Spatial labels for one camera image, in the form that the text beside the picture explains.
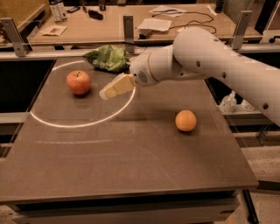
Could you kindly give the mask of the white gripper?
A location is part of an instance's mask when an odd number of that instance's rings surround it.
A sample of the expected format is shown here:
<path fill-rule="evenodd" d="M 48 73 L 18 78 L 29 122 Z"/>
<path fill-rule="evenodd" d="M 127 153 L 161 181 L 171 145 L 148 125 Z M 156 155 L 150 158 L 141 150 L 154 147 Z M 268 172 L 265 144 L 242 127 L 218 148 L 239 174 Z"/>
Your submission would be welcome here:
<path fill-rule="evenodd" d="M 120 73 L 100 92 L 103 100 L 114 98 L 132 91 L 140 86 L 156 85 L 162 81 L 200 80 L 205 76 L 193 72 L 177 61 L 177 57 L 185 55 L 186 49 L 168 45 L 159 49 L 146 50 L 130 62 L 130 74 Z"/>

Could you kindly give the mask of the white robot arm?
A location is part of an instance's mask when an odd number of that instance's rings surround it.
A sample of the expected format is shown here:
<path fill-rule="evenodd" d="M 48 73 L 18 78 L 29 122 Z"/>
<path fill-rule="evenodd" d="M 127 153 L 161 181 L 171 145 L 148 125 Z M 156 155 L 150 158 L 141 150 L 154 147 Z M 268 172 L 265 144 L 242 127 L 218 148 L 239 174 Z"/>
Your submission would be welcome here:
<path fill-rule="evenodd" d="M 129 73 L 117 75 L 99 93 L 103 100 L 135 86 L 213 77 L 280 125 L 280 69 L 245 57 L 198 27 L 183 29 L 172 45 L 141 53 Z"/>

